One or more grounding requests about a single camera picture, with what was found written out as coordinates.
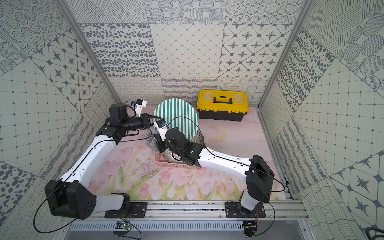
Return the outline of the speckled grey plate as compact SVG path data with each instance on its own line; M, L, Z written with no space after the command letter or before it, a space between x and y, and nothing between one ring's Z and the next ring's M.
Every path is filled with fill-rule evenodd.
M173 158L174 154L176 154L180 157L180 161L183 161L185 164L201 167L199 163L200 153L205 146L190 142L178 128L169 130L166 133L165 140L162 140L159 133L155 134L155 139L157 149L160 153L163 153L165 150L170 150Z

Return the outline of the green striped plate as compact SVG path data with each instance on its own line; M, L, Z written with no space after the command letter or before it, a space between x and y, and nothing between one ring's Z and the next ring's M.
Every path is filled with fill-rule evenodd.
M155 108L154 115L165 119L170 129L179 128L188 140L192 140L198 131L198 113L184 100L165 100Z

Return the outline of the grey knitted cloth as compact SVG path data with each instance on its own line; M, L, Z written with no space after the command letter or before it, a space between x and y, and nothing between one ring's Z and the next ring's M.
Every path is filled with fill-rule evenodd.
M155 134L158 133L155 126L151 126L149 129L147 129L146 133L144 134L144 143L151 148L153 151L158 152L157 149L157 140L155 138Z

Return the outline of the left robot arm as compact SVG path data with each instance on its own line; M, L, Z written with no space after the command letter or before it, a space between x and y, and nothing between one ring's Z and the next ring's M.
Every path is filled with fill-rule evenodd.
M129 195L94 195L88 187L108 153L122 143L124 137L137 136L141 130L153 126L151 119L154 116L142 112L147 102L138 99L134 104L132 108L127 104L113 104L110 116L85 153L59 180L47 183L46 200L53 216L85 220L91 214L101 212L112 218L131 213Z

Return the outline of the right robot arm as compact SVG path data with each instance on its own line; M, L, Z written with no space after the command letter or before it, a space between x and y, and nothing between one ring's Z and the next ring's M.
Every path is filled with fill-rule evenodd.
M159 129L155 140L158 151L171 151L172 157L179 156L176 161L188 166L216 169L244 180L247 190L242 193L238 203L238 211L243 217L251 217L258 204L270 202L275 174L262 157L238 158L214 151L203 144L189 141L178 128Z

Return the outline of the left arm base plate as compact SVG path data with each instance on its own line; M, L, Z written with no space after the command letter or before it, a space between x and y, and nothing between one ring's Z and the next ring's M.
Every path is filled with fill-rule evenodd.
M147 212L147 202L130 202L115 211L106 211L105 219L144 219Z

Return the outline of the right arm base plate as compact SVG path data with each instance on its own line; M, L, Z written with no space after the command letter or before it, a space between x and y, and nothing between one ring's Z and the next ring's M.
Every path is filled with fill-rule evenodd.
M263 203L257 203L255 208L251 211L243 208L239 202L226 201L225 212L227 218L265 218L265 208Z

